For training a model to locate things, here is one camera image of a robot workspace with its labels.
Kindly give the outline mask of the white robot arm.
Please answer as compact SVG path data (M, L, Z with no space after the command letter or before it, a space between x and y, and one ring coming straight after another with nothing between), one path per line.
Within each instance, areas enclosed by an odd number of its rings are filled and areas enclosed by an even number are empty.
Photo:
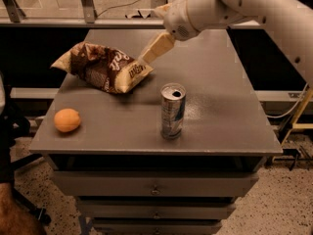
M152 38L139 56L147 65L206 29L256 21L313 85L313 10L297 0L175 0L155 8L165 32Z

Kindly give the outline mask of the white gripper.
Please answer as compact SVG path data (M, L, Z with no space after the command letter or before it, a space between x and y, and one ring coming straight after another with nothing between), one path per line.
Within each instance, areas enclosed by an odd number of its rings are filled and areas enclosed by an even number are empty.
M175 39L186 41L199 35L188 16L188 0L175 0L154 8L158 18L169 32L161 32L153 37L138 57L140 64L150 64L174 47Z

